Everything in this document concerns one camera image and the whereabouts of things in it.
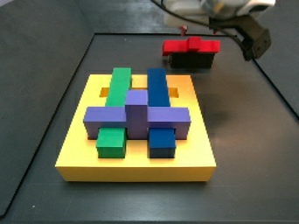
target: blue block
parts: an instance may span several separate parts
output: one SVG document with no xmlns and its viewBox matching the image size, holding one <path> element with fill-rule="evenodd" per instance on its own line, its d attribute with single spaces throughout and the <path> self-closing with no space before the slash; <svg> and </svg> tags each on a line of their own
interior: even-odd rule
<svg viewBox="0 0 299 224">
<path fill-rule="evenodd" d="M 148 130 L 149 158 L 173 158 L 175 148 L 173 129 Z"/>
<path fill-rule="evenodd" d="M 147 70 L 148 107 L 171 107 L 165 71 L 163 68 Z"/>
<path fill-rule="evenodd" d="M 99 128 L 124 128 L 127 126 L 125 107 L 88 107 L 83 122 L 88 139 L 97 139 Z"/>
<path fill-rule="evenodd" d="M 149 107 L 148 128 L 173 128 L 175 139 L 185 140 L 191 127 L 188 108 Z"/>
<path fill-rule="evenodd" d="M 147 139 L 147 91 L 128 90 L 125 94 L 125 125 L 128 139 Z"/>
</svg>

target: yellow base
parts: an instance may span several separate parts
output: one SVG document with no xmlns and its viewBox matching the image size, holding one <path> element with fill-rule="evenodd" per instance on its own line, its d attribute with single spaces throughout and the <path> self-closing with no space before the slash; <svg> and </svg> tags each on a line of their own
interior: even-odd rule
<svg viewBox="0 0 299 224">
<path fill-rule="evenodd" d="M 105 105 L 111 75 L 92 74 L 80 98 L 56 168 L 67 181 L 165 182 L 208 181 L 216 168 L 211 143 L 189 75 L 167 75 L 172 107 L 187 107 L 191 129 L 176 140 L 175 158 L 148 158 L 147 141 L 128 140 L 125 158 L 99 158 L 96 141 L 88 140 L 83 124 L 87 107 Z M 145 75 L 132 76 L 132 88 L 145 88 Z"/>
</svg>

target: purple block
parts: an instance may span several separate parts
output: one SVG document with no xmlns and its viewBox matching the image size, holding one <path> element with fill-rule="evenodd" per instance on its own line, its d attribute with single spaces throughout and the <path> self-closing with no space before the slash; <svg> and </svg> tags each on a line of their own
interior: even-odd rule
<svg viewBox="0 0 299 224">
<path fill-rule="evenodd" d="M 149 107 L 148 128 L 175 129 L 175 139 L 184 140 L 191 127 L 188 108 Z"/>
<path fill-rule="evenodd" d="M 125 127 L 128 139 L 147 139 L 147 90 L 125 94 Z"/>
<path fill-rule="evenodd" d="M 125 107 L 88 107 L 83 122 L 88 139 L 97 139 L 99 128 L 124 128 L 127 126 Z"/>
</svg>

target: block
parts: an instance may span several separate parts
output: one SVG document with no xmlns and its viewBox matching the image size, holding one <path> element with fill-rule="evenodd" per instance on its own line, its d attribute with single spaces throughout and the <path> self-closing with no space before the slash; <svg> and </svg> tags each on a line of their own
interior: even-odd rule
<svg viewBox="0 0 299 224">
<path fill-rule="evenodd" d="M 200 37 L 189 37 L 187 40 L 165 40 L 163 42 L 163 56 L 172 53 L 217 53 L 220 42 L 217 40 L 201 40 Z"/>
<path fill-rule="evenodd" d="M 215 53 L 173 52 L 169 55 L 171 68 L 211 68 Z"/>
<path fill-rule="evenodd" d="M 188 108 L 149 107 L 148 128 L 175 129 L 175 139 L 184 140 L 191 127 Z"/>
<path fill-rule="evenodd" d="M 187 39 L 187 52 L 197 52 L 200 50 L 201 38 L 189 37 Z"/>
<path fill-rule="evenodd" d="M 101 128 L 97 133 L 97 157 L 124 158 L 127 149 L 125 129 Z"/>
<path fill-rule="evenodd" d="M 107 106 L 125 106 L 127 90 L 131 88 L 131 68 L 115 68 L 109 82 Z"/>
<path fill-rule="evenodd" d="M 175 148 L 173 129 L 148 129 L 149 158 L 173 158 Z"/>
<path fill-rule="evenodd" d="M 88 139 L 97 139 L 99 128 L 125 128 L 127 112 L 124 107 L 88 107 L 84 115 Z"/>
<path fill-rule="evenodd" d="M 127 90 L 131 88 L 131 68 L 125 67 L 116 67 L 113 69 L 113 73 L 112 73 L 112 79 L 109 82 L 109 90 L 108 90 L 108 94 L 107 94 L 107 103 L 105 106 L 107 107 L 124 107 L 125 106 L 125 98 L 127 98 Z M 125 133 L 125 129 L 117 129 L 117 133 Z M 115 132 L 111 129 L 104 129 L 104 131 L 101 131 L 101 129 L 99 130 L 97 133 L 97 152 L 99 152 L 99 156 L 101 149 L 100 147 L 104 147 L 103 145 L 105 145 L 105 142 L 109 142 L 109 138 L 115 137 Z M 123 134 L 117 134 L 117 138 L 120 142 L 124 142 L 127 140 L 127 135 Z M 117 154 L 116 154 L 116 158 L 123 157 L 125 153 L 124 149 L 120 150 L 120 146 L 116 147 L 117 148 Z M 103 154 L 105 158 L 112 158 L 113 155 L 104 153 Z"/>
<path fill-rule="evenodd" d="M 163 42 L 163 56 L 168 56 L 173 52 L 187 52 L 185 40 L 165 40 Z"/>
<path fill-rule="evenodd" d="M 147 70 L 148 107 L 169 107 L 165 71 L 161 68 Z"/>
<path fill-rule="evenodd" d="M 125 94 L 125 127 L 128 139 L 147 139 L 147 90 L 128 90 Z"/>
<path fill-rule="evenodd" d="M 167 75 L 165 78 L 168 87 L 177 88 L 179 93 L 179 98 L 171 99 L 172 107 L 187 107 L 191 114 L 188 139 L 176 140 L 175 158 L 148 158 L 145 140 L 127 140 L 125 158 L 97 158 L 96 141 L 87 139 L 83 117 L 88 105 L 105 106 L 105 99 L 99 98 L 97 92 L 108 88 L 111 74 L 92 74 L 55 165 L 65 181 L 179 182 L 211 179 L 216 162 L 192 78 L 188 74 Z M 132 88 L 147 88 L 145 75 L 132 75 Z"/>
<path fill-rule="evenodd" d="M 217 53 L 220 51 L 220 42 L 217 40 L 203 40 L 200 42 L 200 53 Z"/>
</svg>

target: dark green block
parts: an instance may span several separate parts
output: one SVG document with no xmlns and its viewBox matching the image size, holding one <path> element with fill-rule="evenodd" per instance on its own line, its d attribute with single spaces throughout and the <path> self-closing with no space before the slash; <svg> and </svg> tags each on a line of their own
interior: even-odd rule
<svg viewBox="0 0 299 224">
<path fill-rule="evenodd" d="M 109 90 L 107 96 L 107 106 L 125 106 L 127 90 L 131 88 L 131 68 L 116 67 L 113 69 Z"/>
<path fill-rule="evenodd" d="M 124 158 L 127 130 L 124 128 L 101 128 L 97 134 L 96 147 L 100 158 Z"/>
</svg>

